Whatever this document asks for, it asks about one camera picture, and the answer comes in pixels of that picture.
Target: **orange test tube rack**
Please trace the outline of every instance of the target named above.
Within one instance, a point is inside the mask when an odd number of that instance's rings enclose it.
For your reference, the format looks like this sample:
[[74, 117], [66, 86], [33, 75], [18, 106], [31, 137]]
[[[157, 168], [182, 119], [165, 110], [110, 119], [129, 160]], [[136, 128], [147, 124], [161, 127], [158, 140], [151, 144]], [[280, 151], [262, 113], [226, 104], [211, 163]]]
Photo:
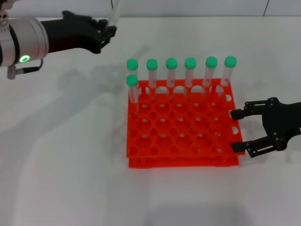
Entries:
[[[221, 79], [212, 79], [208, 88], [202, 82], [194, 79], [191, 88], [177, 93], [174, 90], [184, 87], [184, 80], [175, 80], [174, 88], [158, 80], [157, 89], [164, 87], [168, 93], [156, 93], [148, 81], [139, 81], [138, 104], [128, 101], [130, 168], [239, 165], [238, 156], [245, 153], [234, 153], [230, 147], [242, 141], [239, 123], [230, 116], [235, 110], [231, 84], [218, 96]], [[194, 87], [203, 91], [194, 92]]]

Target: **test tube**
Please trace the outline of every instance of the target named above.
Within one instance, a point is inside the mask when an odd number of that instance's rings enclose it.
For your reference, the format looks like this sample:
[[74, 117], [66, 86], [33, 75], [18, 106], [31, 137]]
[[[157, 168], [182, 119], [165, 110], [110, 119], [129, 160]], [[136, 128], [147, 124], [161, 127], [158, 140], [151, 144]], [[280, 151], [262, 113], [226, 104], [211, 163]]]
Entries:
[[127, 61], [127, 69], [129, 74], [138, 76], [138, 61], [136, 59], [129, 59]]
[[168, 69], [167, 74], [167, 87], [172, 88], [174, 87], [175, 81], [175, 70], [178, 66], [178, 62], [176, 58], [168, 58], [166, 60], [166, 68]]
[[146, 68], [149, 70], [149, 87], [153, 89], [157, 86], [157, 60], [149, 59], [146, 62]]
[[234, 56], [228, 56], [225, 59], [225, 68], [222, 74], [221, 85], [226, 87], [229, 85], [230, 78], [234, 67], [236, 66], [237, 59]]
[[211, 80], [214, 75], [214, 69], [217, 67], [217, 59], [216, 57], [210, 56], [206, 60], [206, 70], [203, 79], [203, 86], [209, 87], [211, 84]]
[[130, 96], [130, 101], [133, 104], [138, 103], [139, 92], [138, 92], [138, 77], [135, 74], [130, 74], [127, 76], [127, 85], [128, 85], [128, 93]]
[[189, 57], [185, 60], [186, 75], [185, 75], [185, 86], [191, 87], [193, 80], [193, 72], [197, 66], [197, 61], [195, 58]]

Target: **test tube cap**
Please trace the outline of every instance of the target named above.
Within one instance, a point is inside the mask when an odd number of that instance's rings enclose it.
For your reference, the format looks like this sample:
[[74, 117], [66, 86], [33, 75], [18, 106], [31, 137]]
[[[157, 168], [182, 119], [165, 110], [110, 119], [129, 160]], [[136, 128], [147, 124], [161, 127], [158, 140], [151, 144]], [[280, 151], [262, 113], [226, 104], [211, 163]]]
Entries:
[[234, 56], [228, 56], [225, 59], [225, 66], [228, 68], [234, 68], [236, 66], [237, 59]]
[[166, 60], [166, 67], [169, 70], [174, 70], [177, 68], [177, 66], [178, 66], [178, 61], [176, 58], [171, 57]]
[[136, 59], [128, 59], [127, 69], [129, 71], [136, 71], [138, 69], [138, 61]]
[[127, 76], [127, 85], [129, 87], [135, 87], [138, 85], [138, 77], [135, 74], [130, 74]]
[[210, 56], [206, 60], [206, 67], [210, 69], [214, 69], [217, 67], [217, 58], [214, 56]]
[[195, 69], [197, 66], [197, 60], [193, 57], [189, 57], [185, 60], [185, 67], [186, 69]]
[[158, 61], [155, 59], [149, 59], [146, 62], [146, 68], [150, 71], [155, 71], [158, 68]]

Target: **clear plastic tube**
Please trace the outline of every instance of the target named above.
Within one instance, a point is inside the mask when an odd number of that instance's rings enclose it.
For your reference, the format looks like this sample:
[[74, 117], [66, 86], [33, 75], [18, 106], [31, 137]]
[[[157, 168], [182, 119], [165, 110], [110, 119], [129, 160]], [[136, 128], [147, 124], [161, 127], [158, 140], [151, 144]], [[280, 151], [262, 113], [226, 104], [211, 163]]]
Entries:
[[186, 87], [192, 86], [193, 73], [196, 66], [197, 66], [197, 61], [195, 58], [189, 57], [185, 60], [185, 68], [186, 68], [185, 86]]
[[149, 71], [149, 87], [156, 88], [157, 86], [157, 70]]
[[211, 80], [214, 75], [214, 68], [208, 68], [206, 67], [204, 79], [203, 79], [203, 86], [209, 87], [211, 85]]
[[137, 104], [139, 100], [139, 91], [138, 91], [138, 86], [134, 87], [129, 87], [129, 96], [130, 96], [130, 101], [133, 104]]
[[151, 89], [154, 89], [157, 86], [157, 68], [158, 68], [157, 60], [149, 59], [146, 62], [146, 68], [147, 70], [149, 70], [149, 87]]
[[233, 68], [224, 68], [224, 72], [222, 73], [222, 80], [221, 80], [221, 85], [226, 87], [229, 85], [230, 78], [233, 72]]
[[186, 69], [186, 75], [185, 75], [185, 86], [186, 87], [192, 86], [193, 73], [194, 73], [194, 69]]
[[139, 101], [139, 91], [138, 91], [138, 78], [134, 74], [130, 74], [127, 76], [127, 85], [128, 85], [128, 93], [130, 96], [130, 102], [133, 104], [137, 104]]
[[167, 87], [169, 87], [169, 88], [174, 87], [174, 81], [175, 81], [175, 69], [174, 70], [168, 70]]
[[221, 85], [226, 87], [230, 83], [230, 78], [233, 72], [234, 67], [236, 66], [237, 59], [234, 56], [228, 56], [225, 59], [225, 68], [222, 73]]

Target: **white surface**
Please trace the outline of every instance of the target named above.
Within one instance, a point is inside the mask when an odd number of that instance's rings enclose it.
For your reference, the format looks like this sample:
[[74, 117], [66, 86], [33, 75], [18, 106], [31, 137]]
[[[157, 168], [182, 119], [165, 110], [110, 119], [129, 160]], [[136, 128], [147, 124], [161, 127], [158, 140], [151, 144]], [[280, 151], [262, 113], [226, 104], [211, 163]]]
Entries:
[[[50, 54], [39, 73], [9, 81], [0, 70], [1, 226], [283, 226], [301, 222], [301, 138], [240, 167], [127, 168], [126, 60], [234, 55], [237, 107], [246, 100], [301, 100], [301, 18], [121, 19], [100, 55]], [[240, 122], [244, 140], [264, 136], [260, 117]]]
[[262, 16], [267, 3], [268, 0], [125, 0], [121, 14], [123, 16]]
[[20, 0], [8, 11], [11, 16], [61, 17], [62, 11], [89, 16], [108, 16], [111, 0]]
[[269, 0], [266, 16], [301, 16], [300, 0]]

